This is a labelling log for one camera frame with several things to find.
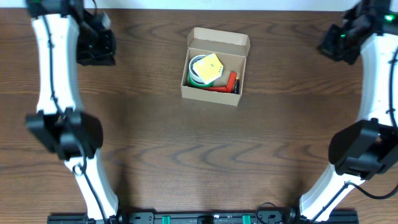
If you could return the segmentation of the white tape roll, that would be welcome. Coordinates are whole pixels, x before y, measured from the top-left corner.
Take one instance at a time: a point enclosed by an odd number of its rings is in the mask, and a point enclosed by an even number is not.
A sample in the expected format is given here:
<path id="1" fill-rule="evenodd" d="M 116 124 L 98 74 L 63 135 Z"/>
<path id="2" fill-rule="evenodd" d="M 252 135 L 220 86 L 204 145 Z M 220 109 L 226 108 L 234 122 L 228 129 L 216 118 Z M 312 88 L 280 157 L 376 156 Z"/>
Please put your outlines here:
<path id="1" fill-rule="evenodd" d="M 206 85 L 206 83 L 203 81 L 202 77 L 199 76 L 198 72 L 194 69 L 194 64 L 201 60 L 202 58 L 206 57 L 206 55 L 197 55 L 194 56 L 191 61 L 188 64 L 188 74 L 189 77 L 195 82 L 200 85 Z"/>

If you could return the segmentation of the green tape roll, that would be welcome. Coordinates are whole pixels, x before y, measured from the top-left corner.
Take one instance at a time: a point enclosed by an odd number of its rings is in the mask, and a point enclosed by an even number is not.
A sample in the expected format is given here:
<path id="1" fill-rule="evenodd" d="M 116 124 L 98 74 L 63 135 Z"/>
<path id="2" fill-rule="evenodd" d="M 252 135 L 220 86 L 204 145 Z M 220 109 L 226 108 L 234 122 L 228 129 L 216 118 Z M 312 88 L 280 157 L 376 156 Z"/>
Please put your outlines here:
<path id="1" fill-rule="evenodd" d="M 205 84 L 205 83 L 199 83 L 197 81 L 195 81 L 190 75 L 188 76 L 188 84 L 192 87 L 195 88 L 208 88 L 208 87 L 213 87 L 214 82 L 211 82 L 209 84 Z"/>

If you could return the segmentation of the brown cardboard box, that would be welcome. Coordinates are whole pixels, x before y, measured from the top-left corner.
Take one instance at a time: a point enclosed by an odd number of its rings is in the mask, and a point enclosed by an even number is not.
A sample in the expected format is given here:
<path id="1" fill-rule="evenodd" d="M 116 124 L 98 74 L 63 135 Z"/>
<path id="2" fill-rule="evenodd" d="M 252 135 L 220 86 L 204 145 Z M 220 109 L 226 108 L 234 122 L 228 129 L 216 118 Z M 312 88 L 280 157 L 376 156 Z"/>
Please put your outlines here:
<path id="1" fill-rule="evenodd" d="M 187 54 L 180 84 L 182 98 L 238 106 L 243 94 L 246 60 L 250 47 L 250 38 L 246 34 L 201 27 L 193 28 L 187 37 Z M 226 86 L 231 72 L 235 72 L 239 80 L 237 93 L 209 91 L 189 83 L 190 61 L 197 55 L 209 54 L 216 54 L 224 66 L 224 72 L 215 80 L 214 86 Z"/>

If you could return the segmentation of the yellow sticky note pad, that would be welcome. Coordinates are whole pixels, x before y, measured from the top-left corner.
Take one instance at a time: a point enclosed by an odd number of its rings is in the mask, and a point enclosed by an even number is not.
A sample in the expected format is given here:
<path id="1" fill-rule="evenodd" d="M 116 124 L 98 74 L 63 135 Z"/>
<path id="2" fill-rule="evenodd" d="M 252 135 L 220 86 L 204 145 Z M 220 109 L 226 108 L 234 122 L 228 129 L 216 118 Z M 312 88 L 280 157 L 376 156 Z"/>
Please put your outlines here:
<path id="1" fill-rule="evenodd" d="M 209 54 L 194 64 L 194 69 L 202 77 L 206 84 L 221 77 L 224 72 L 224 65 L 216 54 Z"/>

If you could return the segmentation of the red stapler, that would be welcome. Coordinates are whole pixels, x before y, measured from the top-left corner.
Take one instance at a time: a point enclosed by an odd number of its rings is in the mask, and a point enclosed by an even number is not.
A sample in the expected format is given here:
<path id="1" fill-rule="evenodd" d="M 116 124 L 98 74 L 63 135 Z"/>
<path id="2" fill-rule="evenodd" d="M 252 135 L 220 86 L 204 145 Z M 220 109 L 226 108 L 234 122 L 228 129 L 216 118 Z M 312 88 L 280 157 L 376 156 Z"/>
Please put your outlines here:
<path id="1" fill-rule="evenodd" d="M 227 83 L 227 91 L 228 93 L 234 93 L 236 88 L 236 83 L 239 80 L 238 74 L 236 72 L 231 72 L 229 76 L 229 80 Z"/>

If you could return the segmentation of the red utility knife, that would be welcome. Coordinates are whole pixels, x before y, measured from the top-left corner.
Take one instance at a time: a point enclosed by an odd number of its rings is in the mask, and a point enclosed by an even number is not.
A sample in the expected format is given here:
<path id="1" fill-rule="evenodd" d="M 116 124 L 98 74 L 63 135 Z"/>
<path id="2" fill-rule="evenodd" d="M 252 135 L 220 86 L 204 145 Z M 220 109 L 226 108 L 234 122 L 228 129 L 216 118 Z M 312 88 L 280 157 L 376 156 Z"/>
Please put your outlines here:
<path id="1" fill-rule="evenodd" d="M 221 92 L 221 93 L 232 93 L 234 87 L 233 86 L 213 86 L 213 87 L 206 87 L 203 89 L 207 90 L 207 91 L 216 91 L 216 92 Z"/>

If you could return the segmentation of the black teardrop tape dispenser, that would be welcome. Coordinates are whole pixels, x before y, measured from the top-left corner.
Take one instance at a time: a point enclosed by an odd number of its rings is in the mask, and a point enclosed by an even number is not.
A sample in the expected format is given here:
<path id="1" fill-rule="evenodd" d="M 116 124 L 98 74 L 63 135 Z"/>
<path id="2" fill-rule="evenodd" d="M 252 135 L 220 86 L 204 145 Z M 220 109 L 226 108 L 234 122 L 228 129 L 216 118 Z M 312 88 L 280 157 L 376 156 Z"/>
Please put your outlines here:
<path id="1" fill-rule="evenodd" d="M 234 93 L 235 93 L 235 94 L 239 94 L 239 88 L 240 88 L 240 81 L 239 81 L 239 79 L 237 78 L 236 81 L 235 81 L 235 83 L 234 83 Z"/>

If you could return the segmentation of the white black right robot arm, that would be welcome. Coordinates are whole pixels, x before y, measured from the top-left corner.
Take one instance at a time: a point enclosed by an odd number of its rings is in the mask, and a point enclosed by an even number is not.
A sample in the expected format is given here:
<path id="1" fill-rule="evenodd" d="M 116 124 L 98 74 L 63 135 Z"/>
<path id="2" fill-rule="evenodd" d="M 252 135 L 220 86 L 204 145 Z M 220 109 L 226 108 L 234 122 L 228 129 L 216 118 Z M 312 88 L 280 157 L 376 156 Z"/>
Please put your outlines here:
<path id="1" fill-rule="evenodd" d="M 397 13 L 391 0 L 359 1 L 343 25 L 331 25 L 319 52 L 350 65 L 363 61 L 361 103 L 356 122 L 336 133 L 329 163 L 315 185 L 290 208 L 284 223 L 329 223 L 335 207 L 353 190 L 374 200 L 360 185 L 397 163 Z"/>

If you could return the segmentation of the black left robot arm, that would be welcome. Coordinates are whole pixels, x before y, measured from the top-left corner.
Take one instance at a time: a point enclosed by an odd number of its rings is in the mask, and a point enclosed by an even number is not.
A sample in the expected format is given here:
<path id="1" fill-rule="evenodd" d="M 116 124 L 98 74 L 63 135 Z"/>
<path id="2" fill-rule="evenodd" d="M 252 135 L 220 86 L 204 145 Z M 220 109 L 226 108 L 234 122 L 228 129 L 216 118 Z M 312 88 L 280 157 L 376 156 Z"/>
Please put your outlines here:
<path id="1" fill-rule="evenodd" d="M 113 66 L 116 39 L 103 12 L 83 1 L 26 1 L 39 50 L 40 93 L 29 131 L 74 175 L 86 202 L 81 216 L 48 217 L 49 223 L 122 223 L 124 217 L 101 158 L 103 128 L 85 112 L 79 65 Z"/>

